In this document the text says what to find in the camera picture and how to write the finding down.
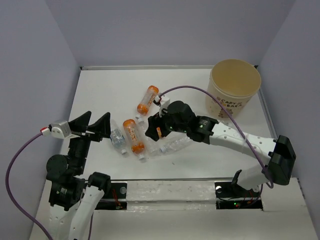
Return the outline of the small orange bottle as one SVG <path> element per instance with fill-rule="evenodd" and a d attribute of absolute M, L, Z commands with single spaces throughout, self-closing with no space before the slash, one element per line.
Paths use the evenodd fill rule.
<path fill-rule="evenodd" d="M 157 130 L 157 134 L 158 134 L 159 138 L 162 138 L 162 133 L 161 133 L 160 128 L 157 127 L 156 130 Z"/>

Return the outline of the orange label bottle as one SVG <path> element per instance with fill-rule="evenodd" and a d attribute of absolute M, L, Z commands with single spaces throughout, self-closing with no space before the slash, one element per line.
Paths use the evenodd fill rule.
<path fill-rule="evenodd" d="M 144 161 L 146 159 L 146 147 L 140 136 L 136 122 L 133 119 L 127 119 L 122 125 L 128 138 L 131 151 L 138 157 L 140 161 Z"/>
<path fill-rule="evenodd" d="M 145 116 L 148 113 L 150 106 L 153 103 L 158 93 L 159 93 L 159 89 L 156 86 L 150 85 L 148 87 L 142 100 L 140 101 L 140 103 L 137 105 L 137 108 L 136 108 L 137 112 L 140 115 Z"/>

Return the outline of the blue label water bottle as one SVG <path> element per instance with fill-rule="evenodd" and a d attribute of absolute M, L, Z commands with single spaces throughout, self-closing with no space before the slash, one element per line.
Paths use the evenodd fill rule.
<path fill-rule="evenodd" d="M 127 143 L 126 140 L 117 125 L 116 121 L 111 119 L 110 120 L 110 140 L 113 147 L 121 154 L 126 155 L 127 151 Z"/>

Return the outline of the clear crushed plastic bottle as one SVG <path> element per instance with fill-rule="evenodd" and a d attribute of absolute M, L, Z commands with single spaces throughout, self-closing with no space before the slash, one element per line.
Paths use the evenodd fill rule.
<path fill-rule="evenodd" d="M 187 135 L 175 136 L 159 148 L 161 154 L 171 154 L 187 148 L 193 141 Z"/>

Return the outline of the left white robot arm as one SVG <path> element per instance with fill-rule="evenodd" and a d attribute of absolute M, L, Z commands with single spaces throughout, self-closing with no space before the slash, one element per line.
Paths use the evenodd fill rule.
<path fill-rule="evenodd" d="M 91 111 L 72 121 L 56 121 L 48 133 L 57 139 L 68 140 L 67 154 L 55 154 L 46 163 L 49 193 L 48 232 L 51 240 L 79 240 L 90 222 L 99 201 L 111 191 L 111 177 L 94 172 L 88 179 L 84 173 L 91 142 L 110 138 L 111 114 L 105 113 L 90 124 Z"/>

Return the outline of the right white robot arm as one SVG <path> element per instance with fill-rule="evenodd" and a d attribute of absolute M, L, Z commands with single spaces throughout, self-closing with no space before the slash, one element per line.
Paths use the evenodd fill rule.
<path fill-rule="evenodd" d="M 290 183 L 296 153 L 286 136 L 279 135 L 274 139 L 240 133 L 214 118 L 196 115 L 188 104 L 179 100 L 148 118 L 145 135 L 158 141 L 159 133 L 166 137 L 172 132 L 183 133 L 195 142 L 225 147 L 258 160 L 256 166 L 235 173 L 230 183 L 230 190 L 235 196 L 242 196 L 266 183 L 280 186 Z"/>

